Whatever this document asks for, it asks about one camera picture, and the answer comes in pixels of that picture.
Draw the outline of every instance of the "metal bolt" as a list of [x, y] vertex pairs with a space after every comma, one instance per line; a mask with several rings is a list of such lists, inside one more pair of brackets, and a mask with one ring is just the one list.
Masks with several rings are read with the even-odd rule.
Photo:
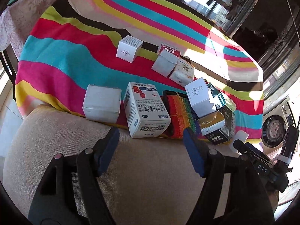
[[217, 151], [216, 149], [210, 149], [208, 152], [209, 152], [211, 155], [216, 155], [216, 154], [218, 154], [218, 151]]
[[85, 150], [84, 150], [84, 153], [85, 154], [91, 154], [93, 152], [93, 149], [92, 148], [86, 148]]
[[243, 161], [247, 161], [247, 160], [248, 160], [248, 156], [246, 156], [246, 155], [241, 155], [241, 159], [242, 159]]
[[54, 156], [55, 159], [59, 159], [59, 158], [61, 158], [61, 157], [62, 157], [62, 154], [60, 154], [60, 153], [57, 153], [57, 154], [55, 154], [55, 156]]

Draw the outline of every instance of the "black box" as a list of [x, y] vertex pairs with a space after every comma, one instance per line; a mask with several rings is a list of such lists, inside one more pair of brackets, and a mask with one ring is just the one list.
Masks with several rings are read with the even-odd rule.
[[226, 105], [219, 109], [219, 111], [225, 118], [225, 125], [222, 128], [205, 135], [205, 137], [214, 145], [230, 140], [232, 111]]

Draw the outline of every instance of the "washing machine door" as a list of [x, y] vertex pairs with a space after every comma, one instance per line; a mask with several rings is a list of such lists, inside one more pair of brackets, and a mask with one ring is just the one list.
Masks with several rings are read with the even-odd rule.
[[287, 131], [286, 124], [281, 116], [272, 115], [262, 125], [262, 142], [269, 148], [281, 144]]

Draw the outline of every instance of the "striped cloth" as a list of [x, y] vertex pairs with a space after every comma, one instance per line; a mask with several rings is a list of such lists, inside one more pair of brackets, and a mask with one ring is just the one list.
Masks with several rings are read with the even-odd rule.
[[[126, 35], [144, 41], [130, 64], [115, 57]], [[56, 0], [41, 16], [22, 51], [16, 101], [26, 117], [37, 105], [84, 116], [88, 84], [118, 87], [129, 81], [184, 93], [184, 88], [151, 70], [161, 42], [178, 47], [203, 77], [236, 104], [236, 131], [258, 143], [263, 112], [263, 72], [238, 44], [171, 0]], [[117, 126], [127, 128], [123, 104]]]

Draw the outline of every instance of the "tile floor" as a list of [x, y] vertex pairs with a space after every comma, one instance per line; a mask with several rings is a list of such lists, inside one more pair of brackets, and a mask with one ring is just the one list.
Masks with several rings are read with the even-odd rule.
[[23, 122], [11, 89], [0, 109], [0, 180], [2, 181], [3, 165], [12, 140]]

